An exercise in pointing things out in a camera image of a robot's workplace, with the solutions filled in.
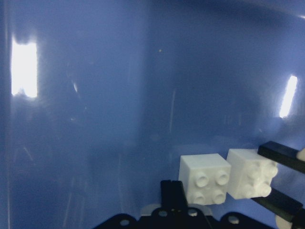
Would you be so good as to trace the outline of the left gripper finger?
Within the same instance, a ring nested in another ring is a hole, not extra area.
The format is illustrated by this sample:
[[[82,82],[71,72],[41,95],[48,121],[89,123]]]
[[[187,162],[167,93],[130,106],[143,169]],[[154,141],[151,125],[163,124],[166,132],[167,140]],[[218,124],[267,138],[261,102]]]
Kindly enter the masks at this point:
[[[161,181],[161,208],[174,213],[185,212],[188,209],[182,181]]]

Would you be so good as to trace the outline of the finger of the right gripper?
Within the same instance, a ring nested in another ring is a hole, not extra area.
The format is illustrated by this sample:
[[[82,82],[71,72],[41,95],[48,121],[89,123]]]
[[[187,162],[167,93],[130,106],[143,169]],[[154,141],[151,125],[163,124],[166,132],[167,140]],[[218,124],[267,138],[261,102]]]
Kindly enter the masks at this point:
[[[280,143],[269,141],[258,147],[258,154],[295,171],[305,173],[305,162],[297,158],[298,151]]]
[[[251,200],[288,222],[292,222],[303,209],[303,204],[301,202],[287,196],[275,188],[271,188],[271,192],[268,196],[251,198]]]

